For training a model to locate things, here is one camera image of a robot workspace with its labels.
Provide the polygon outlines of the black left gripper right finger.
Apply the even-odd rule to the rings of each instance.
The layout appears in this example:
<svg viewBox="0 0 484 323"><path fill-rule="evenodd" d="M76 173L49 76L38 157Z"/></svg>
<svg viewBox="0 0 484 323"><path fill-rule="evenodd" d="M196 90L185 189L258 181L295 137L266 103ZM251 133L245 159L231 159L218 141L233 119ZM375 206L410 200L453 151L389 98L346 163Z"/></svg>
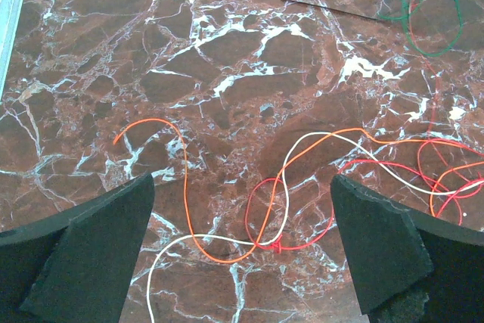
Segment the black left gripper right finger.
<svg viewBox="0 0 484 323"><path fill-rule="evenodd" d="M330 184L361 313L371 322L481 322L483 234L344 175Z"/></svg>

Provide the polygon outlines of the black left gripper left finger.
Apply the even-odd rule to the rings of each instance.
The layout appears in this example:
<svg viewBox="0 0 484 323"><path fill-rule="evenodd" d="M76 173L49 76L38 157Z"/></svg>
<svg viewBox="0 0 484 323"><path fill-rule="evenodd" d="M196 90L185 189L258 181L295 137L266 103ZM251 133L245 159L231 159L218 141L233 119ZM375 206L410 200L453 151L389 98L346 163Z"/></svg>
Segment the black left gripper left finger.
<svg viewBox="0 0 484 323"><path fill-rule="evenodd" d="M1 234L3 322L117 322L154 206L146 173Z"/></svg>

